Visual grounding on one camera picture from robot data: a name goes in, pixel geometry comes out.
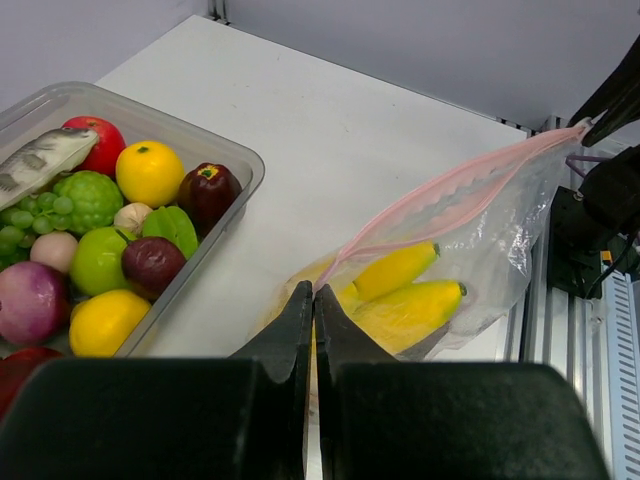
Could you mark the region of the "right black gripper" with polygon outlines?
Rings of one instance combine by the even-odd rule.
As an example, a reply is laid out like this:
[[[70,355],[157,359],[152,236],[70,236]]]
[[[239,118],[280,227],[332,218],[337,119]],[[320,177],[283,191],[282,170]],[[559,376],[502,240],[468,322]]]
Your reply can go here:
[[[639,38],[606,80],[569,120],[599,119],[585,134],[591,147],[639,119],[639,95],[627,94],[639,83]],[[580,240],[610,240],[639,231],[639,146],[629,147],[590,170],[578,188]]]

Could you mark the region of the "clear zip top bag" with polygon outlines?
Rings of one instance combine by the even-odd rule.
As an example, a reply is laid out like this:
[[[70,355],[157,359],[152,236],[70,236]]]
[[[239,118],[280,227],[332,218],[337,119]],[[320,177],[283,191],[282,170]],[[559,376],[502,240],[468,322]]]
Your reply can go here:
[[[431,241],[439,258],[419,282],[451,279],[467,288],[457,312],[413,347],[391,354],[424,361],[457,349],[505,317],[523,297],[531,250],[548,218],[565,157],[589,131],[587,121],[547,131],[476,157],[421,185],[370,220],[351,240],[294,274],[257,321],[265,328],[294,287],[309,281],[337,294],[370,264]]]

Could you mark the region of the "yellow toy banana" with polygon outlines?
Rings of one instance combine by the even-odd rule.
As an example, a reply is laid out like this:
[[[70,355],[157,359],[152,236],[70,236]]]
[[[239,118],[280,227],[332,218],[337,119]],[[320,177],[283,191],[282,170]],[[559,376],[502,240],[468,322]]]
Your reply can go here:
[[[467,295],[456,280],[417,280],[439,256],[431,241],[396,250],[343,288],[338,302],[384,350],[399,354],[449,322]]]

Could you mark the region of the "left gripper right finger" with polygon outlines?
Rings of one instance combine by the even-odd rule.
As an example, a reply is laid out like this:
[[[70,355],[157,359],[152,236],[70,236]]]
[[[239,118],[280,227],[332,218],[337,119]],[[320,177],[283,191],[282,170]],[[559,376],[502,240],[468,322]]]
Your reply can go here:
[[[327,479],[605,479],[569,383],[535,363],[401,362],[314,300]]]

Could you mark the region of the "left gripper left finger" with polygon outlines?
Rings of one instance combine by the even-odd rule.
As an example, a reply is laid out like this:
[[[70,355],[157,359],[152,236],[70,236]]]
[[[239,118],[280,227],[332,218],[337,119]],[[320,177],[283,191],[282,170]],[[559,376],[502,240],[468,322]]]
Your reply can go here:
[[[301,479],[312,287],[227,358],[59,359],[1,425],[5,479]]]

